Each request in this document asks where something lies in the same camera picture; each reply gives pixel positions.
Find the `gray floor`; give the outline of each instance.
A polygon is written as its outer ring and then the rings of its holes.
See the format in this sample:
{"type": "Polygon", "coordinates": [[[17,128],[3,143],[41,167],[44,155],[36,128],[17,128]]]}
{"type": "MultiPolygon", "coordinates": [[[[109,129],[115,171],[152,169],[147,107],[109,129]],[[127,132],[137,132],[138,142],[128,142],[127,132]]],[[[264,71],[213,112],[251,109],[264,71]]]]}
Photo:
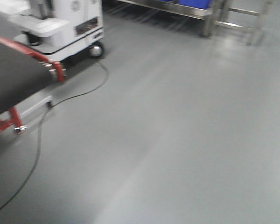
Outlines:
{"type": "MultiPolygon", "coordinates": [[[[242,33],[203,39],[199,21],[174,29],[183,18],[137,12],[105,13],[111,77],[48,116],[39,165],[0,224],[280,224],[280,0],[251,47],[242,33]]],[[[1,35],[18,32],[3,23],[1,35]]],[[[19,109],[105,75],[89,60],[69,73],[19,109]]],[[[31,169],[35,124],[0,135],[0,206],[31,169]]]]}

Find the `conveyor belt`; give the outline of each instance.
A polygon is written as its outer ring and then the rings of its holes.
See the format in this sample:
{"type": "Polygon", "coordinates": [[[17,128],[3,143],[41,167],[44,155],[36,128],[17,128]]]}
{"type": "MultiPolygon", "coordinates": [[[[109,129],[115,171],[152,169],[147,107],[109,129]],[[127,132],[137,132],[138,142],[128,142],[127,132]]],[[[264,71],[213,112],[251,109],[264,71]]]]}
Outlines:
{"type": "Polygon", "coordinates": [[[37,60],[0,43],[0,114],[53,82],[37,60]]]}

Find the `power cord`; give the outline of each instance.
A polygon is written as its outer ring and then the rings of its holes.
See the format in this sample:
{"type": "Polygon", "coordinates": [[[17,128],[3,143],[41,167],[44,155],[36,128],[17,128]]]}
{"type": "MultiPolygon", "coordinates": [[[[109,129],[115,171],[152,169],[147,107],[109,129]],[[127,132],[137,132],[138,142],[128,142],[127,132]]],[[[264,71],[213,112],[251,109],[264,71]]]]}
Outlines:
{"type": "Polygon", "coordinates": [[[38,165],[38,161],[40,159],[40,156],[41,156],[41,151],[42,151],[42,125],[43,125],[43,122],[46,118],[46,116],[48,115],[48,113],[56,106],[58,106],[59,104],[61,103],[64,103],[65,101],[68,101],[68,100],[71,100],[71,99],[74,99],[74,98],[77,98],[77,97],[81,97],[81,96],[84,96],[84,95],[87,95],[89,93],[92,93],[98,89],[100,89],[103,85],[106,84],[106,82],[108,81],[109,77],[110,77],[110,72],[109,70],[100,62],[97,62],[97,64],[105,71],[105,74],[106,74],[106,77],[104,78],[103,82],[98,85],[96,88],[90,90],[90,91],[87,91],[85,93],[82,93],[82,94],[78,94],[78,95],[75,95],[75,96],[72,96],[72,97],[68,97],[64,100],[61,100],[59,101],[58,103],[52,105],[43,115],[42,115],[42,118],[40,119],[40,122],[38,124],[38,133],[37,133],[37,152],[36,152],[36,156],[35,156],[35,162],[33,164],[33,167],[31,168],[28,176],[26,177],[26,179],[24,180],[24,182],[22,183],[22,185],[18,188],[18,190],[13,194],[13,196],[8,200],[6,201],[1,207],[0,207],[0,211],[2,209],[5,208],[5,206],[8,205],[8,203],[10,203],[21,191],[22,189],[24,188],[24,186],[27,184],[27,182],[29,181],[30,177],[32,176],[32,174],[34,173],[37,165],[38,165]]]}

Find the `stainless steel rack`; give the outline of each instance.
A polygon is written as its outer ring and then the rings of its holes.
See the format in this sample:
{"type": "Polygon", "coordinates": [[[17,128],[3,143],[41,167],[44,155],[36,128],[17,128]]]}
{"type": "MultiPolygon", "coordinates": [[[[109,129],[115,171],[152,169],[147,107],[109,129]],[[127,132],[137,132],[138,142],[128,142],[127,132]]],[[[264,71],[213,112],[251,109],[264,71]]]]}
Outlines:
{"type": "Polygon", "coordinates": [[[168,13],[174,13],[178,15],[192,17],[200,20],[205,20],[204,27],[201,34],[203,36],[209,36],[210,23],[213,18],[212,5],[214,5],[215,2],[217,2],[218,0],[212,0],[210,7],[207,9],[188,7],[188,6],[183,6],[176,3],[161,1],[161,0],[117,0],[117,1],[134,4],[137,6],[148,7],[151,9],[156,9],[168,13]]]}

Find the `blue container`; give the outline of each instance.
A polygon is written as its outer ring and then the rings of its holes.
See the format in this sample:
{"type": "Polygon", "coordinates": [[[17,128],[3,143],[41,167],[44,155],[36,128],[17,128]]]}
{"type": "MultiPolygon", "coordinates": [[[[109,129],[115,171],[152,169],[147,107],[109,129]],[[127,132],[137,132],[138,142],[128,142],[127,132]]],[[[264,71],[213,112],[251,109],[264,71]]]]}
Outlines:
{"type": "Polygon", "coordinates": [[[179,4],[194,8],[206,9],[209,7],[211,0],[179,0],[179,4]]]}

